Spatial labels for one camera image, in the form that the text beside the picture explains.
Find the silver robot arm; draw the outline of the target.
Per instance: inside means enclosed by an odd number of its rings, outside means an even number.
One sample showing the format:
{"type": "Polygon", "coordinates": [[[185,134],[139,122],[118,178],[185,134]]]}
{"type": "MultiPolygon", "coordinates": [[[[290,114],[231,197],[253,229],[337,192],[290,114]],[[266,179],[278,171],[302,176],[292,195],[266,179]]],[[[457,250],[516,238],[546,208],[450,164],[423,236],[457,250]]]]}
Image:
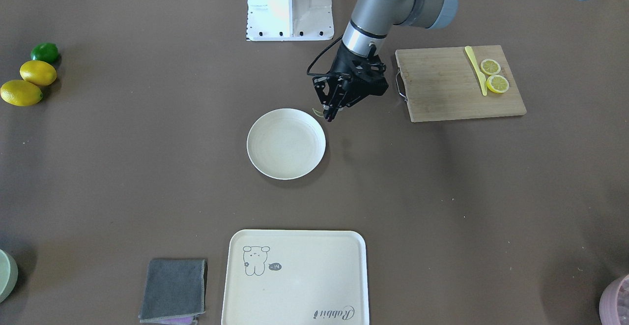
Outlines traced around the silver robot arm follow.
{"type": "Polygon", "coordinates": [[[334,41],[339,49],[330,70],[306,72],[323,106],[322,117],[332,121],[344,108],[386,92],[379,52],[391,27],[442,29],[457,9],[458,0],[357,0],[343,35],[334,41]]]}

